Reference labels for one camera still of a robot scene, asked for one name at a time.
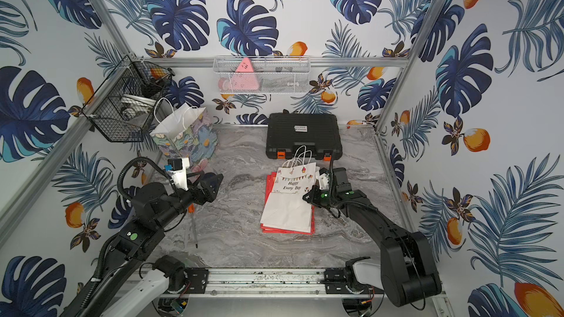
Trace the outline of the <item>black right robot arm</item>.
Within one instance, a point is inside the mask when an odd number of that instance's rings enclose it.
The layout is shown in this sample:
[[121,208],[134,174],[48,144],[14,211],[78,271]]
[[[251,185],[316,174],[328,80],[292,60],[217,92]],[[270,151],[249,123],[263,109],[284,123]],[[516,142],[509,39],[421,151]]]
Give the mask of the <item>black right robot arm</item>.
[[342,282],[352,293],[374,288],[385,294],[397,306],[425,301],[442,292],[439,270],[431,246],[421,232],[411,232],[399,226],[378,208],[361,190],[353,189],[346,169],[321,169],[328,185],[313,186],[303,200],[323,208],[335,217],[346,217],[359,225],[376,243],[380,258],[354,258],[342,269]]

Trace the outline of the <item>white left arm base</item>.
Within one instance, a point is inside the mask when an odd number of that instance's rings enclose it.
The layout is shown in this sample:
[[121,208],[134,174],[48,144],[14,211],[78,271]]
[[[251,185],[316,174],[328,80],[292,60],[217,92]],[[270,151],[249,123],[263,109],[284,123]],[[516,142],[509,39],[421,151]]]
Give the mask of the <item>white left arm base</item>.
[[157,259],[144,278],[101,316],[136,316],[165,292],[179,292],[186,286],[185,265],[166,255]]

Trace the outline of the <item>red paper bag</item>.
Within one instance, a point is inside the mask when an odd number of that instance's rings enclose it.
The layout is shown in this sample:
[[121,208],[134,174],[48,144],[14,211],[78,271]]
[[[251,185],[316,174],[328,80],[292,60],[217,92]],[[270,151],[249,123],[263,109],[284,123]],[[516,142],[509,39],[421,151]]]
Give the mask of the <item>red paper bag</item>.
[[272,196],[276,172],[267,176],[264,210],[260,220],[263,233],[296,233],[312,235],[315,232],[314,209],[299,198],[291,203]]

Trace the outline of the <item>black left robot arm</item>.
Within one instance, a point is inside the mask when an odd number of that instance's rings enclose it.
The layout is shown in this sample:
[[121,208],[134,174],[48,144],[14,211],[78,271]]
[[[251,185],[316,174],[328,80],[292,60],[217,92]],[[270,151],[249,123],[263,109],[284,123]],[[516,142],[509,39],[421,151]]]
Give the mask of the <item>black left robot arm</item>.
[[185,266],[174,258],[164,257],[157,261],[156,268],[141,280],[138,287],[120,301],[114,300],[164,239],[170,223],[181,221],[192,204],[204,205],[217,198],[223,174],[204,171],[183,174],[186,189],[173,183],[172,193],[167,193],[164,184],[150,183],[132,195],[124,188],[123,179],[139,161],[151,165],[168,181],[173,180],[147,157],[138,156],[124,166],[117,177],[117,189],[122,198],[132,204],[135,217],[104,242],[91,279],[64,309],[63,316],[135,316],[164,292],[180,291],[187,286]]

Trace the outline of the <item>white happy paper bag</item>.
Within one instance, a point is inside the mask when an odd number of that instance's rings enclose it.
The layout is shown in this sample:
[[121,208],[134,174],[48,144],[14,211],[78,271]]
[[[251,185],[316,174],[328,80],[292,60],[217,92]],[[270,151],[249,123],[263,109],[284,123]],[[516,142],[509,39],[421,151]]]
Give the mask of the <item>white happy paper bag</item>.
[[272,196],[278,194],[278,200],[286,203],[299,197],[303,200],[303,196],[316,184],[317,170],[312,152],[300,147],[294,157],[286,160],[276,171]]

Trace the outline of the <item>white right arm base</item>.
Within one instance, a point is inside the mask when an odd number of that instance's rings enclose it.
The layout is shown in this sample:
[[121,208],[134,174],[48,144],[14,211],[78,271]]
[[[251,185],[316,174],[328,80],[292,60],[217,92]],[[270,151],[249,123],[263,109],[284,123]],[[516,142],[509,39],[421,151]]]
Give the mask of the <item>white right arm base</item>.
[[344,274],[347,287],[353,293],[361,293],[369,288],[377,294],[384,292],[378,260],[364,256],[346,261]]

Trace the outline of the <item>floral paper bag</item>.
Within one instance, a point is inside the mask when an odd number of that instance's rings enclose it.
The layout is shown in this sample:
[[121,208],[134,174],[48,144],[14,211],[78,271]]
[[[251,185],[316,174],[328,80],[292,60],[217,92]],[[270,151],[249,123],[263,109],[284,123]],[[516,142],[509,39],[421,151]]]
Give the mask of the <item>floral paper bag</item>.
[[193,172],[205,170],[218,144],[212,118],[204,107],[174,107],[160,98],[153,110],[155,128],[150,137],[167,159],[188,158]]

